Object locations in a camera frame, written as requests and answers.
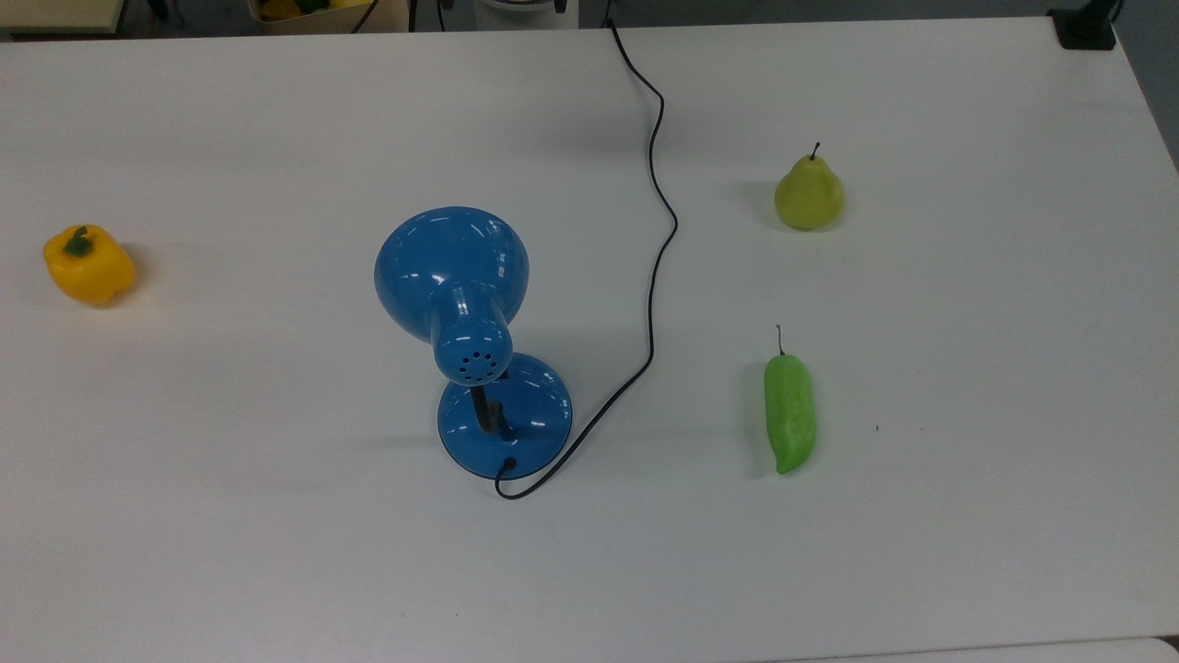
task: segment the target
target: cardboard box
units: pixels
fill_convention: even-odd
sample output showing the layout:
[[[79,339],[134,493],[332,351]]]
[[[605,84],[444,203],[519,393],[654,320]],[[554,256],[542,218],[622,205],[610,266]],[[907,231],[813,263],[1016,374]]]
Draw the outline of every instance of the cardboard box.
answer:
[[[263,34],[347,34],[356,27],[369,5],[343,9],[329,9],[282,21],[262,20],[262,1],[246,0],[250,15],[258,22]],[[406,0],[380,0],[361,33],[409,32],[409,6]]]

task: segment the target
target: green pear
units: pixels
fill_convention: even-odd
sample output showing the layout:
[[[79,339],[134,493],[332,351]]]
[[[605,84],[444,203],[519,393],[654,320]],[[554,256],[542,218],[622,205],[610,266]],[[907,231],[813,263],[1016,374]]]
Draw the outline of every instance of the green pear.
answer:
[[[773,206],[778,217],[799,230],[823,228],[843,210],[843,183],[815,152],[798,159],[795,168],[782,178],[773,191]]]

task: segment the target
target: yellow bell pepper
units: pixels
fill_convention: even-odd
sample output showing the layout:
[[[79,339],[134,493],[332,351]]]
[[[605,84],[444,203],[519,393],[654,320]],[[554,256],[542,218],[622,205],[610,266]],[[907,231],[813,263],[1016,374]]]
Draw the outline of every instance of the yellow bell pepper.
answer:
[[[62,293],[94,307],[136,282],[131,256],[97,225],[71,225],[46,242],[45,265]]]

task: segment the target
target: floor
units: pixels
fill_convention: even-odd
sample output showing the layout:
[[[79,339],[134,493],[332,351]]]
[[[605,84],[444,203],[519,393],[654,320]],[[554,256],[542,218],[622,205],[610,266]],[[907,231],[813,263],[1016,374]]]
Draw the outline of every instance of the floor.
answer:
[[[146,0],[127,0],[121,38],[258,34],[245,0],[166,0],[169,20],[156,19]],[[474,2],[455,0],[442,12],[448,31],[475,29]],[[1042,17],[1082,0],[608,0],[619,26],[802,22],[845,20]],[[598,27],[607,0],[580,0],[580,25]],[[417,29],[439,29],[434,0],[421,0]],[[1179,0],[1128,0],[1118,34],[1150,104],[1162,139],[1179,165]]]

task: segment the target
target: white table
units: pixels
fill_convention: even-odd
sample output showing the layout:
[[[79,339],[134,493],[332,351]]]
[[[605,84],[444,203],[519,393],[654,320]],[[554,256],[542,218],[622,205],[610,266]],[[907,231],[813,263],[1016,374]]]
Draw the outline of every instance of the white table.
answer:
[[[660,354],[515,504],[437,442],[442,379],[373,260],[433,206],[508,219],[516,348],[580,427],[643,356],[667,228],[607,33],[0,44],[0,658],[1179,631],[1179,178],[1121,51],[1061,51],[1047,19],[624,39],[670,104]],[[773,184],[815,140],[848,208],[789,231]],[[114,309],[44,273],[79,222],[139,261]],[[821,409],[789,477],[760,402],[777,322]]]
[[[1158,639],[1125,639],[858,656],[852,663],[1175,663],[1179,654]],[[798,663],[817,663],[815,661]]]

